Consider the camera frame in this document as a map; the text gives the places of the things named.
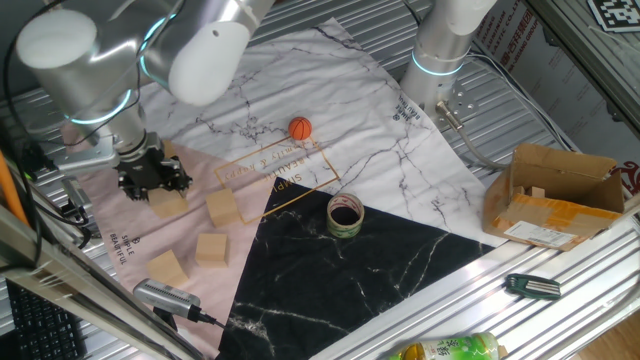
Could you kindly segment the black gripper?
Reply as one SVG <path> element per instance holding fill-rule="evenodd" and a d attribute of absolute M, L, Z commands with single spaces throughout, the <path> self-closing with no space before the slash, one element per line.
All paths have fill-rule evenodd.
<path fill-rule="evenodd" d="M 178 157 L 165 158 L 159 139 L 147 139 L 135 151 L 122 155 L 117 171 L 118 187 L 132 201 L 149 200 L 147 189 L 141 186 L 160 186 L 185 198 L 193 184 Z"/>

